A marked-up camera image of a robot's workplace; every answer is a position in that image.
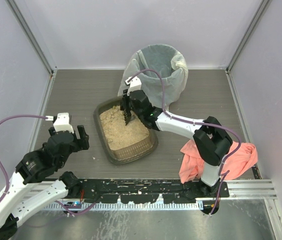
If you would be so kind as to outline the black litter scoop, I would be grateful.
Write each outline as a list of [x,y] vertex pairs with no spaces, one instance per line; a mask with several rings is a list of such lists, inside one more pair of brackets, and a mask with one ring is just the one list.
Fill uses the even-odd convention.
[[125,125],[128,125],[132,118],[131,101],[127,93],[128,93],[128,89],[125,89],[123,91],[123,96],[120,102],[120,110],[123,111]]

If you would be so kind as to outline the bin with white bag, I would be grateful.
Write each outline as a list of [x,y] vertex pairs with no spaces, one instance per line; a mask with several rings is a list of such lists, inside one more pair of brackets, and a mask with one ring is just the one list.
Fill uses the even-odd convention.
[[165,110],[168,110],[186,87],[188,67],[184,56],[166,44],[152,44],[138,50],[123,72],[119,96],[128,88],[124,81],[144,69],[146,71],[138,75],[142,83],[141,90],[153,106],[160,108],[164,101]]

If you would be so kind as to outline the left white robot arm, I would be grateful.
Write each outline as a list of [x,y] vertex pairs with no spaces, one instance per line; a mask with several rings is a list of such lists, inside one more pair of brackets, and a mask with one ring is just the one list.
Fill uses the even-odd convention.
[[25,199],[25,196],[46,178],[64,167],[72,153],[89,149],[89,136],[83,125],[78,135],[69,131],[49,129],[50,137],[42,147],[27,153],[16,166],[3,190],[0,202],[0,240],[11,238],[25,221],[48,204],[64,197],[74,198],[82,192],[82,184],[70,171],[66,171],[52,185]]

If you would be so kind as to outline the grey plastic litter box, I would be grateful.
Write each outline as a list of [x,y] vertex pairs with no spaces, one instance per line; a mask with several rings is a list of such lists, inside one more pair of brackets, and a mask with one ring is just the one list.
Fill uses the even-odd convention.
[[117,96],[111,99],[108,99],[102,103],[100,103],[93,114],[95,127],[101,141],[103,150],[107,156],[107,159],[115,165],[122,165],[126,163],[130,163],[132,161],[138,160],[146,155],[151,154],[158,146],[158,138],[154,130],[149,129],[149,135],[130,146],[118,149],[111,150],[108,142],[106,140],[103,127],[100,120],[100,115],[112,108],[113,106],[119,106],[121,101],[121,96]]

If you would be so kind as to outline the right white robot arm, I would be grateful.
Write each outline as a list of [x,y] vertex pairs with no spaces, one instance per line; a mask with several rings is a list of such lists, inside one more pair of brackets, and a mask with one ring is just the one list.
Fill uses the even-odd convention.
[[212,116],[206,120],[173,115],[162,108],[152,106],[143,90],[124,91],[121,109],[125,121],[131,121],[131,111],[148,129],[171,132],[194,141],[204,169],[199,177],[200,191],[206,197],[216,194],[220,186],[222,161],[230,152],[233,140],[218,120]]

